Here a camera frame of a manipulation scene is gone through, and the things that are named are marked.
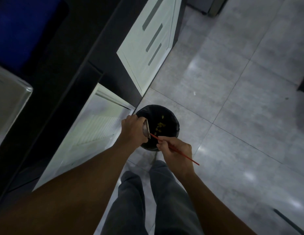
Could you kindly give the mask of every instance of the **trash can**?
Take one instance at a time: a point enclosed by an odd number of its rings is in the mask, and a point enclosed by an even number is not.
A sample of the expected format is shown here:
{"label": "trash can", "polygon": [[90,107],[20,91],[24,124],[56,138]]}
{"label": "trash can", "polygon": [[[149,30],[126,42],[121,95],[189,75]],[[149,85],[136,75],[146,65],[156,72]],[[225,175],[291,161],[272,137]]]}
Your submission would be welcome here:
{"label": "trash can", "polygon": [[[150,133],[155,136],[178,137],[179,122],[173,112],[164,106],[148,105],[139,110],[136,115],[148,120]],[[146,150],[158,152],[157,139],[151,137],[141,147]]]}

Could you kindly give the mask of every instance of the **red chopstick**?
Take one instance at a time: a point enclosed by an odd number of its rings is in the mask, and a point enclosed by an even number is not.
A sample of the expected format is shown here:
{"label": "red chopstick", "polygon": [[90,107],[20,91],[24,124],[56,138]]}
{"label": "red chopstick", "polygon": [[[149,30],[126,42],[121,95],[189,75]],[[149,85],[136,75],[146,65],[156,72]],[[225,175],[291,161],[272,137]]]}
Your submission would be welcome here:
{"label": "red chopstick", "polygon": [[[155,135],[153,135],[153,134],[151,134],[151,133],[150,133],[150,135],[151,135],[152,137],[156,138],[157,140],[162,141],[161,139],[159,139],[159,138],[156,137]],[[178,150],[177,148],[175,148],[173,145],[168,144],[168,147],[169,147],[171,150],[173,150],[173,151],[175,151],[175,152],[177,152],[177,153],[183,155],[185,158],[188,158],[189,160],[193,161],[195,164],[197,164],[198,166],[200,166],[199,163],[197,163],[197,162],[195,162],[194,160],[192,160],[190,157],[188,157],[187,155],[185,155],[183,152],[179,151],[179,150]]]}

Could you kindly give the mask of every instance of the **person's left hand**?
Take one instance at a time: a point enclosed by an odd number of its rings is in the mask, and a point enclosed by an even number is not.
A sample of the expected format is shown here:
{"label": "person's left hand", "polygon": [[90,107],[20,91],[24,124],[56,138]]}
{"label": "person's left hand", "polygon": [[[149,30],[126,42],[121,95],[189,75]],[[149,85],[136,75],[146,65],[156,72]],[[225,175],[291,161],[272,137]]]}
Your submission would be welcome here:
{"label": "person's left hand", "polygon": [[137,115],[128,115],[122,120],[122,132],[120,133],[115,145],[127,146],[132,150],[140,147],[148,138],[143,135],[142,126],[146,118]]}

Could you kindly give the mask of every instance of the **dark blue surface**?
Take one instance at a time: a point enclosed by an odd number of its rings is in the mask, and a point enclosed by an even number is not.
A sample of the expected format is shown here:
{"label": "dark blue surface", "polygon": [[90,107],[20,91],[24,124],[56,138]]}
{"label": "dark blue surface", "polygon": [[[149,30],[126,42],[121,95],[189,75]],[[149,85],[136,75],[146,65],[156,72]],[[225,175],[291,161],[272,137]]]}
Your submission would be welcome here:
{"label": "dark blue surface", "polygon": [[19,72],[60,0],[1,0],[0,64]]}

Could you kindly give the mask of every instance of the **jeans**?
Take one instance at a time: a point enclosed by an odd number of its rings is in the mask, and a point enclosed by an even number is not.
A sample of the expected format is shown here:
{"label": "jeans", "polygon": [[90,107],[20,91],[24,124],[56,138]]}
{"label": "jeans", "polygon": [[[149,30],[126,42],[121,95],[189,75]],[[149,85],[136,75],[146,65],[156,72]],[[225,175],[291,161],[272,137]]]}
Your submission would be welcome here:
{"label": "jeans", "polygon": [[[149,174],[156,202],[154,234],[203,235],[188,194],[175,181],[166,163],[157,160]],[[121,182],[118,198],[112,204],[101,235],[148,235],[145,229],[145,202],[140,177],[126,171],[121,177]]]}

